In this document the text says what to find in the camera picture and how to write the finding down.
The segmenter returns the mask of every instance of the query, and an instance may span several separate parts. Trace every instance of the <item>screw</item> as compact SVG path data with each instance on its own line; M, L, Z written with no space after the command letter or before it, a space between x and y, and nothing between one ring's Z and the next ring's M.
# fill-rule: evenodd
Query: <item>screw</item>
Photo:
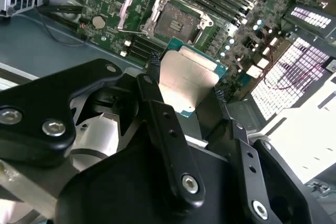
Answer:
M269 150L272 149L271 145L270 145L268 142L264 141L264 145L265 145L265 147L268 148Z
M0 110L0 123L3 124L16 124L22 120L22 114L15 109Z
M111 72L116 72L116 69L111 65L108 65L106 68L107 68L107 70L109 70Z
M153 83L152 79L149 78L148 76L144 76L143 78L145 79L146 82L148 82L148 83L150 83L150 84Z
M62 136L65 133L65 125L58 120L51 119L42 125L42 130L48 136Z
M236 126L241 130L243 129L243 126L240 123L236 123Z
M197 181L190 175L184 175L182 177L182 185L191 194L195 194L198 191Z
M261 204L259 201L254 200L252 201L253 210L256 212L256 214L263 220L268 219L268 213L266 208Z

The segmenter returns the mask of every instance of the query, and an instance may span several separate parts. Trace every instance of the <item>hole in bracket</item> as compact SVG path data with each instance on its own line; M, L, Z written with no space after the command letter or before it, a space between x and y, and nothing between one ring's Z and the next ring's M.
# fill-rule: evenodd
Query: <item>hole in bracket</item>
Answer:
M173 130L169 130L169 135L172 137L177 137L177 133Z
M167 112L163 112L163 116L167 119L170 119L170 115Z
M250 166L249 168L250 168L251 172L257 173L256 169L253 166Z

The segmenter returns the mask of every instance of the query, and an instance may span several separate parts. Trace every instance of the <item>motherboard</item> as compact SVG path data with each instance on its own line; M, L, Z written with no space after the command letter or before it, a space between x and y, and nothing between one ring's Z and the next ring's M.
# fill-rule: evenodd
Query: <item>motherboard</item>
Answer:
M319 4L316 0L86 0L78 33L141 66L177 38L228 67L218 87L229 100L242 83L243 63L261 54L274 37L281 40L281 17L294 1Z

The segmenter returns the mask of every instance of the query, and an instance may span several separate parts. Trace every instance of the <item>red wire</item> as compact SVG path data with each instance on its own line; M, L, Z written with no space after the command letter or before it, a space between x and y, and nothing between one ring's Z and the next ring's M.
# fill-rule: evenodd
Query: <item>red wire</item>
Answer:
M297 83L301 82L312 70L314 70L315 68L317 67L321 67L323 65L323 63L317 63L315 64L311 69L309 69L307 72L305 72L303 74L303 76L300 77L299 80L297 80L296 82L292 83L291 85L287 86L287 87L282 87L282 88L279 88L279 87L276 87L276 88L273 88L273 87L270 87L267 83L266 83L266 74L264 75L264 83L266 85L266 87L268 87L269 89L273 89L273 90L285 90L285 89L289 89L291 87L293 87L294 85L296 85Z

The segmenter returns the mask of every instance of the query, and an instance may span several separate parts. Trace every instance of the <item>black metal bracket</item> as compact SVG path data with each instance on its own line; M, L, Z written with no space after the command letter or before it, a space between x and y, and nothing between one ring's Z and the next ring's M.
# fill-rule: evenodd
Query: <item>black metal bracket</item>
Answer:
M6 117L5 110L13 109L16 114L9 116L17 121L0 123L0 158L38 166L62 162L76 136L70 110L80 113L76 98L108 83L114 85L121 75L119 67L98 59L2 91L0 113ZM43 124L48 120L61 122L65 132L58 137L45 134Z
M204 109L212 106L215 116L203 127L208 141L207 149L228 159L234 171L234 181L238 183L239 204L242 206L245 220L253 223L281 223L273 213L267 197L266 186L261 171L257 151L249 145L245 128L230 118L223 100L217 99L213 90L196 110L198 118Z
M149 138L162 157L165 179L169 189L167 200L179 212L189 212L200 207L205 200L205 187L185 140L173 107L163 102L157 82L146 74L136 78L139 111L124 137L132 139L146 123ZM182 183L189 175L197 182L197 191L190 193Z
M15 124L0 124L0 159L32 166L58 165L69 155L76 136L76 122L70 109L76 108L77 121L92 113L114 114L119 117L124 137L135 141L148 136L162 160L164 169L161 166L158 174L164 171L162 185L168 188L163 191L175 210L185 214L205 200L202 178L175 111L164 104L157 82L146 74L136 78L122 76L112 63L95 60L6 90L0 94L0 101L3 108L14 108L22 114ZM81 116L86 105L88 113ZM51 119L62 123L62 134L50 136L43 132L43 124ZM188 190L189 185L183 183L186 175L197 183L196 190Z
M257 140L253 147L259 153L264 177L268 178L268 191L272 192L269 195L271 203L285 199L282 207L291 209L292 223L334 223L269 142ZM281 216L283 222L288 221L286 215L278 215Z

